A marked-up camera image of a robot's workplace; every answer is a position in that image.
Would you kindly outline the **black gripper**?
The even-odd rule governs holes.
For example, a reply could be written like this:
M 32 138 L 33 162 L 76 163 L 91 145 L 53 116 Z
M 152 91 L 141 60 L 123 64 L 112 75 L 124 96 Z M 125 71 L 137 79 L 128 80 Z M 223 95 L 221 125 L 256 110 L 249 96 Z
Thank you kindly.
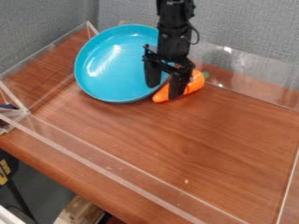
M 164 62 L 173 62 L 183 68 L 193 68 L 188 59 L 192 44 L 191 18 L 195 16 L 193 0 L 156 0 L 157 44 L 144 45 L 144 78 L 149 88 L 156 87 L 161 81 L 161 68 Z M 171 100 L 180 97 L 191 80 L 191 72 L 175 72 L 169 79 Z

